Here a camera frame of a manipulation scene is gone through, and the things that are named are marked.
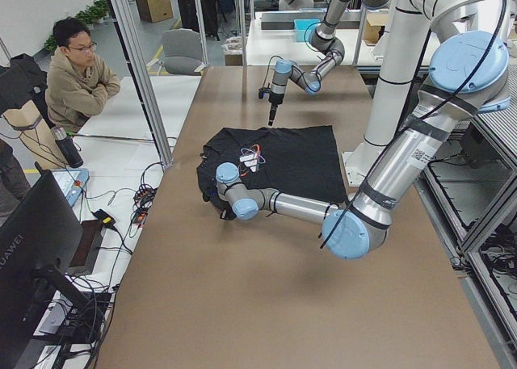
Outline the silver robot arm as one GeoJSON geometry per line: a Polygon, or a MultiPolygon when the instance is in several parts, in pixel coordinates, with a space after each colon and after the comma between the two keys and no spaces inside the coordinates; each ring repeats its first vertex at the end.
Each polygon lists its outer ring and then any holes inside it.
{"type": "MultiPolygon", "coordinates": [[[[297,84],[308,94],[316,94],[321,89],[322,79],[336,66],[341,65],[345,57],[342,41],[336,37],[336,27],[351,0],[330,0],[323,20],[305,35],[310,46],[325,57],[309,72],[305,72],[296,62],[279,59],[275,63],[275,72],[271,85],[259,90],[259,96],[269,94],[271,104],[268,124],[274,123],[278,106],[284,101],[284,94],[289,81],[297,84]]],[[[389,0],[361,0],[369,9],[379,9],[389,0]]]]}
{"type": "MultiPolygon", "coordinates": [[[[323,54],[309,72],[279,60],[269,88],[278,106],[289,82],[316,94],[323,78],[345,56],[336,27],[350,0],[330,0],[309,36],[323,54]]],[[[361,0],[370,10],[389,0],[361,0]]],[[[346,160],[357,191],[345,208],[285,194],[250,189],[232,163],[220,164],[216,191],[239,220],[262,210],[322,225],[323,246],[344,259],[363,257],[383,245],[392,211],[454,127],[478,113],[510,104],[506,40],[516,0],[396,0],[370,119],[363,142],[346,160]]]]}

